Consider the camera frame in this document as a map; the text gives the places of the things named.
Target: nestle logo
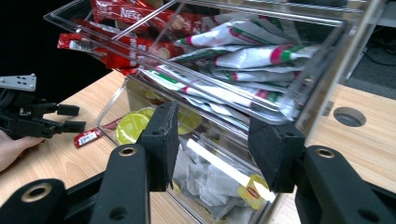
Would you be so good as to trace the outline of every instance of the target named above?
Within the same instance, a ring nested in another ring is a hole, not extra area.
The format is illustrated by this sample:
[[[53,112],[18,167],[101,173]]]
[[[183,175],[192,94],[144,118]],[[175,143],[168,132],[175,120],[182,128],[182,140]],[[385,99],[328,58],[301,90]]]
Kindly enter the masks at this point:
[[[121,16],[129,19],[136,19],[136,20],[142,19],[142,15],[140,13],[124,7],[121,8]]]

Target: dark background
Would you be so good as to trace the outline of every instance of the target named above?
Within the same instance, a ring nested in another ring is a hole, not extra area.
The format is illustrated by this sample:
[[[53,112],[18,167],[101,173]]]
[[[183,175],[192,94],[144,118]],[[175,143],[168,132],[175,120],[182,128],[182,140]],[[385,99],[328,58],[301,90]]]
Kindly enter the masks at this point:
[[[60,103],[110,72],[86,53],[57,49],[66,31],[43,17],[70,0],[2,1],[0,76],[35,73],[35,97]]]

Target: yellow lid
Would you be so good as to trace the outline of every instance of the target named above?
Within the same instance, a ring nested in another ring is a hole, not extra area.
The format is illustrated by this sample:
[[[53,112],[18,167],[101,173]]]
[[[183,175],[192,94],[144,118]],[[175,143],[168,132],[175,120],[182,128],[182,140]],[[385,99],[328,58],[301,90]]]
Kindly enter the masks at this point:
[[[189,110],[185,107],[181,107],[177,113],[178,121],[178,134],[186,134],[192,132],[194,129],[202,123],[201,115]]]
[[[137,111],[137,113],[148,117],[148,119],[151,119],[152,115],[154,114],[154,111],[155,111],[154,108],[146,107],[140,109],[139,111]]]
[[[116,128],[116,139],[121,145],[135,143],[148,126],[148,117],[142,114],[128,113]]]

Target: packet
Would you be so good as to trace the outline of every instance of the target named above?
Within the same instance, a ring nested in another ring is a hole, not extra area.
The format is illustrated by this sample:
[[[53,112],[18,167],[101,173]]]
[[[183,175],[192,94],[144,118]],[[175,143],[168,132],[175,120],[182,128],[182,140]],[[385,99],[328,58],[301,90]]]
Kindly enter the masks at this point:
[[[249,118],[246,115],[243,115],[242,113],[230,108],[229,106],[216,104],[200,97],[190,96],[182,93],[180,93],[180,95],[190,104],[195,105],[209,113],[216,114],[216,116],[227,120],[231,124],[242,128],[245,131],[248,130]]]
[[[190,61],[202,60],[206,58],[213,58],[215,56],[226,54],[237,51],[239,49],[246,48],[244,45],[229,45],[229,46],[218,46],[212,48],[197,49],[192,52],[188,52],[170,59],[171,62],[185,63]]]
[[[83,25],[84,27],[90,30],[94,30],[97,33],[108,36],[110,38],[121,32],[120,29],[92,21],[79,21],[79,24]],[[127,55],[133,59],[133,61],[131,61],[128,58],[121,57],[120,55],[118,55],[118,53],[109,51],[108,60],[107,60],[107,67],[109,68],[137,67],[138,64],[136,61],[142,60],[144,56],[136,53],[134,49],[140,49],[143,51],[150,50],[150,53],[152,55],[155,55],[162,59],[170,59],[184,53],[183,48],[175,46],[170,41],[159,41],[155,46],[153,46],[155,41],[154,39],[145,38],[142,35],[135,33],[128,33],[127,35],[124,35],[119,39],[121,43],[124,43],[129,47],[131,47],[130,49],[125,48],[123,46],[115,45],[111,41],[106,41],[102,38],[99,39],[95,35],[92,36],[92,39],[98,42],[104,42],[104,44],[111,46],[113,49],[117,50],[123,55]]]
[[[216,16],[209,16],[202,18],[202,20],[206,23],[206,25],[210,29],[235,19],[251,19],[251,20],[261,21],[262,23],[265,24],[264,29],[269,31],[271,34],[282,36],[285,37],[286,39],[290,39],[297,43],[301,43],[301,39],[294,25],[294,21],[281,20],[278,18],[266,17],[263,15],[256,15],[256,14],[247,14],[242,12],[224,13]]]
[[[120,123],[121,118],[115,119],[113,121],[111,121],[108,124],[105,124],[103,127],[106,129],[109,129],[111,131],[116,130],[117,125]],[[98,128],[92,128],[88,131],[85,131],[83,133],[80,133],[79,135],[77,135],[74,138],[74,145],[76,148],[80,148],[84,145],[87,145],[90,142],[93,142],[99,138],[101,138],[104,135],[104,133],[102,133],[102,131]]]
[[[98,20],[110,19],[134,24],[157,10],[157,8],[139,1],[136,1],[136,3],[120,1],[115,3],[109,1],[95,2],[96,9],[94,13]],[[144,24],[161,32],[167,27],[166,24],[174,17],[174,14],[174,11],[166,9]],[[175,37],[200,34],[208,30],[205,23],[202,22],[202,17],[203,15],[181,12],[176,15],[173,22],[168,26],[168,29]]]
[[[232,20],[208,32],[182,38],[177,43],[205,48],[223,45],[283,45],[292,41],[271,34],[259,21]]]
[[[89,40],[85,40],[78,34],[60,34],[57,48],[93,53],[99,57],[106,56],[106,49],[95,46]]]
[[[199,87],[200,89],[202,89],[204,91],[215,92],[216,95],[220,99],[224,99],[225,101],[233,102],[238,105],[242,105],[244,107],[250,107],[250,105],[251,105],[251,101],[243,96],[240,96],[240,95],[238,95],[232,91],[226,90],[224,88],[210,85],[206,82],[203,82],[200,79],[183,76],[180,73],[178,73],[177,71],[174,71],[165,65],[157,66],[157,69],[163,70],[165,73],[171,74],[172,76],[177,77],[180,80],[183,80],[185,82],[193,83],[195,86]],[[211,97],[211,96],[209,96],[201,91],[198,91],[194,88],[191,88],[189,86],[186,86],[183,83],[178,82],[165,74],[161,74],[161,73],[158,73],[153,70],[141,69],[141,71],[145,75],[150,77],[152,80],[156,81],[157,83],[159,83],[160,85],[164,86],[166,89],[169,89],[171,91],[176,91],[176,92],[180,92],[180,93],[184,93],[184,94],[188,94],[188,95],[192,95],[192,96],[198,96],[198,97],[205,98],[209,101],[212,101],[212,102],[215,102],[218,104],[224,104],[221,100]],[[266,90],[259,90],[259,89],[248,88],[248,87],[241,87],[239,89],[241,91],[244,91],[247,94],[252,95],[252,96],[253,95],[258,96],[259,98],[262,98],[264,101],[266,101],[267,103],[270,103],[270,104],[276,104],[278,102],[280,96],[282,95],[280,92],[270,92],[270,91],[266,91]]]
[[[200,67],[203,74],[209,75],[222,80],[232,82],[278,82],[293,81],[297,76],[297,72],[276,73],[267,71],[227,71],[216,70],[211,67]]]
[[[216,71],[243,71],[243,72],[265,71],[265,72],[273,72],[273,73],[301,72],[305,69],[305,65],[307,61],[308,61],[307,59],[301,58],[288,63],[266,65],[263,67],[254,67],[254,68],[229,68],[229,67],[221,67],[221,66],[211,66],[211,68]]]
[[[210,64],[238,69],[263,67],[287,63],[300,58],[311,58],[317,50],[316,46],[305,45],[252,47],[220,55]]]

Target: person's hand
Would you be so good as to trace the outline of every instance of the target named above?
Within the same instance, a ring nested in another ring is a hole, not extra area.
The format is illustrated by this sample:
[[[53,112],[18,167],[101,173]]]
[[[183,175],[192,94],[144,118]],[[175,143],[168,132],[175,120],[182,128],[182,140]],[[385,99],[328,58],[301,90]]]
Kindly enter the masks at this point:
[[[26,148],[35,146],[43,140],[43,137],[29,136],[13,140],[6,133],[0,131],[0,172],[14,162]]]

